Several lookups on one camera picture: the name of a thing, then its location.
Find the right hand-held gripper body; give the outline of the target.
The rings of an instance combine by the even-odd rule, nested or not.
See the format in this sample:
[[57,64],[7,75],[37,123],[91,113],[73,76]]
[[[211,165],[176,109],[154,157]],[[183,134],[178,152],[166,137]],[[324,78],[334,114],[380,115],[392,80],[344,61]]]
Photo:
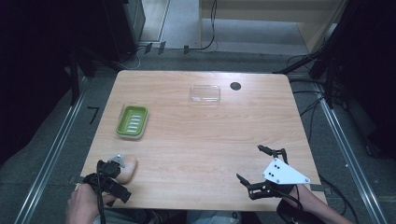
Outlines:
[[262,172],[261,183],[247,183],[248,197],[251,200],[261,198],[282,198],[290,194],[295,185],[309,184],[311,179],[303,175],[281,159],[272,159]]

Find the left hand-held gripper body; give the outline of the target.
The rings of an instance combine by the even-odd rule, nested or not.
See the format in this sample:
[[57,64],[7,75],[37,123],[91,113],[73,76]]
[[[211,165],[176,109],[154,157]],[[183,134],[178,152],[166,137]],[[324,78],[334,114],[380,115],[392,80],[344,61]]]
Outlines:
[[[109,161],[115,161],[117,162],[120,167],[121,167],[121,163],[119,159],[115,159],[115,160],[109,160]],[[100,190],[101,192],[104,191],[104,184],[106,182],[110,182],[110,181],[115,181],[115,178],[112,178],[108,175],[105,175],[102,173],[102,165],[107,162],[107,161],[102,161],[99,160],[96,164],[96,172],[92,173],[90,175],[86,175],[83,179],[82,182],[85,184],[89,184],[94,190]]]

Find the beige soap bar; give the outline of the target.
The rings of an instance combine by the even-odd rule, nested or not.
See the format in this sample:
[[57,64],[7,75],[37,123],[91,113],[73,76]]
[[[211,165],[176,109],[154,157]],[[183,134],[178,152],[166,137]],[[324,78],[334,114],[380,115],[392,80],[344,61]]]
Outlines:
[[132,180],[134,170],[137,166],[137,159],[133,156],[121,156],[120,163],[120,174],[116,180],[121,184],[127,184]]

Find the person's left hand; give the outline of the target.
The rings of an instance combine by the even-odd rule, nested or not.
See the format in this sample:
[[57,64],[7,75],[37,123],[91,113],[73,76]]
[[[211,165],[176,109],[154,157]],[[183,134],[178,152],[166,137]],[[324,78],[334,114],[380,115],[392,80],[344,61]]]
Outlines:
[[99,216],[97,195],[88,184],[79,185],[67,202],[66,224],[93,224]]

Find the person's right hand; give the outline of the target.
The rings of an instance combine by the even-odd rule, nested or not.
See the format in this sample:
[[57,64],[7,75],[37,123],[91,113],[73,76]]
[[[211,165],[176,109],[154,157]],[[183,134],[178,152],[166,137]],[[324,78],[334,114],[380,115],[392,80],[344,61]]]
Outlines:
[[311,191],[305,185],[296,185],[290,191],[289,196],[294,197],[300,203],[308,203],[311,198]]

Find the black rounded object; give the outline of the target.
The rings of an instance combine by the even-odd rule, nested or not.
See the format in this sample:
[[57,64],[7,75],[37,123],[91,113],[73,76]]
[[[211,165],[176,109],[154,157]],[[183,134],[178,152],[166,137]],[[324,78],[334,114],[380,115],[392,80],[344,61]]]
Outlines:
[[276,213],[286,224],[325,224],[318,217],[305,211],[299,211],[284,200],[277,206]]

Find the green soap dish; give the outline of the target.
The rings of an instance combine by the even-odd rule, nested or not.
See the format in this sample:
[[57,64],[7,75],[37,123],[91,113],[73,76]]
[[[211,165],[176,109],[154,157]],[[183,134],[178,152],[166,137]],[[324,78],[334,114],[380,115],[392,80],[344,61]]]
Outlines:
[[143,106],[126,105],[120,113],[116,133],[121,138],[139,139],[143,136],[149,111]]

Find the clear plastic container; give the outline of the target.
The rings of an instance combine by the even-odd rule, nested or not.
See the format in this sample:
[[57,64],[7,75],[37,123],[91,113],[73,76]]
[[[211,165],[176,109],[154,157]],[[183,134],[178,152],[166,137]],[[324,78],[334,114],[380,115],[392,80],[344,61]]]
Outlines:
[[217,85],[192,85],[189,101],[194,105],[219,105],[220,87]]

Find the black metal stand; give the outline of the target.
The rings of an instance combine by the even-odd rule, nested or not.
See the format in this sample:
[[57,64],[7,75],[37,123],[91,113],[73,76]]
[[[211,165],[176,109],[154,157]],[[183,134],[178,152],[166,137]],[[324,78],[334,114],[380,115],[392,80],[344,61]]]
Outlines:
[[341,43],[341,37],[346,32],[347,25],[353,18],[356,9],[359,7],[360,0],[347,0],[346,7],[341,15],[340,21],[337,22],[330,37],[314,53],[303,57],[300,61],[288,65],[287,67],[275,71],[275,74],[287,75],[288,73],[302,67],[308,63],[314,62],[309,70],[309,76],[313,79],[319,78],[326,73],[324,99],[330,109],[332,105],[332,86],[336,73],[335,52],[337,46]]
[[78,70],[81,70],[85,77],[93,77],[96,73],[92,58],[92,52],[87,48],[72,49],[68,55],[72,92],[70,105],[75,105],[80,96]]

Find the light wooden bench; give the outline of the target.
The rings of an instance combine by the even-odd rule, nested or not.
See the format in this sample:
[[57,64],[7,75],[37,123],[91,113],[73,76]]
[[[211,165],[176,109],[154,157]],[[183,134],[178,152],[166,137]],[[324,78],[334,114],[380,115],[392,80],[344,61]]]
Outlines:
[[224,20],[296,22],[309,53],[341,18],[348,0],[217,0]]

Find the black cabinet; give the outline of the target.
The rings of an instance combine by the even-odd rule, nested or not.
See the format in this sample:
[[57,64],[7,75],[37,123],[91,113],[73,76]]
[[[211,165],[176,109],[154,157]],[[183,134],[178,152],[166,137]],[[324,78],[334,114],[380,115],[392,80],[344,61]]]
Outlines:
[[146,16],[142,0],[103,0],[112,41],[114,61],[123,61],[129,53],[137,53]]

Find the metal floor rail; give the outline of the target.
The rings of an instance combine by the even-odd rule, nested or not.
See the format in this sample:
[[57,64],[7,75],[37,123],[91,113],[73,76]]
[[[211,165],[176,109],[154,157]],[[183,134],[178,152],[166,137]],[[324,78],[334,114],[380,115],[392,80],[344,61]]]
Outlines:
[[361,169],[361,165],[353,152],[352,146],[347,140],[334,110],[328,106],[325,100],[322,100],[320,104],[373,224],[389,224],[379,200],[375,196],[375,192],[371,184]]
[[35,208],[38,205],[41,196],[44,192],[47,183],[49,182],[50,175],[54,169],[57,160],[63,150],[64,143],[70,133],[70,130],[76,120],[78,112],[81,108],[85,98],[85,92],[88,89],[90,81],[87,77],[83,77],[78,85],[80,94],[73,105],[69,106],[64,121],[56,134],[54,141],[51,144],[46,159],[35,178],[35,181],[30,187],[28,194],[23,202],[20,212],[18,213],[14,224],[29,224]]

